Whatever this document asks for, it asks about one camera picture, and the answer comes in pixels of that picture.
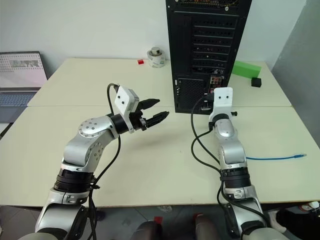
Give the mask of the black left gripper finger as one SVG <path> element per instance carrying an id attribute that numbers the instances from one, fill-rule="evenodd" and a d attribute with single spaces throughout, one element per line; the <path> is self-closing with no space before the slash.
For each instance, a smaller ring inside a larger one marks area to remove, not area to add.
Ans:
<path id="1" fill-rule="evenodd" d="M 155 98 L 149 98 L 146 100 L 142 100 L 138 103 L 136 110 L 141 111 L 141 110 L 149 109 L 159 102 L 160 102 L 160 100 L 155 99 Z"/>
<path id="2" fill-rule="evenodd" d="M 170 114 L 169 111 L 162 111 L 160 113 L 157 113 L 156 115 L 153 115 L 151 118 L 147 119 L 146 122 L 146 127 L 150 128 L 154 125 L 159 124 L 162 122 L 168 115 Z"/>

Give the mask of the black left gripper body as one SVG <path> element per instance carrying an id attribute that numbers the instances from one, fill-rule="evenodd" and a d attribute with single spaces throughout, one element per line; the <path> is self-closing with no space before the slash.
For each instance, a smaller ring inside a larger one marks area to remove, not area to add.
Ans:
<path id="1" fill-rule="evenodd" d="M 147 129 L 146 119 L 143 118 L 143 112 L 141 110 L 131 112 L 129 114 L 129 120 L 135 131 L 137 130 L 145 131 Z"/>

